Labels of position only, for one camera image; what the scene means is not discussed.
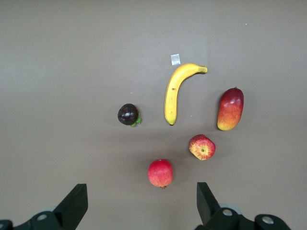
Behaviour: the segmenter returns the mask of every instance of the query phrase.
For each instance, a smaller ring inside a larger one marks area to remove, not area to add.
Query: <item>green leaf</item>
[[[136,120],[136,123],[140,124],[141,123],[141,117],[139,116],[138,119]]]

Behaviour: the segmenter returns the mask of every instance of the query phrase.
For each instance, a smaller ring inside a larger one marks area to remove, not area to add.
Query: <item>brown surface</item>
[[[87,183],[79,230],[192,230],[196,183],[207,182],[249,219],[306,229],[306,3],[121,2],[0,1],[0,218],[21,224]],[[178,53],[208,73],[182,84],[169,126]],[[242,119],[219,131],[219,97],[235,86]],[[125,103],[141,125],[117,120]],[[189,152],[196,134],[215,142],[214,157]],[[165,190],[147,178],[158,158],[174,167]]]

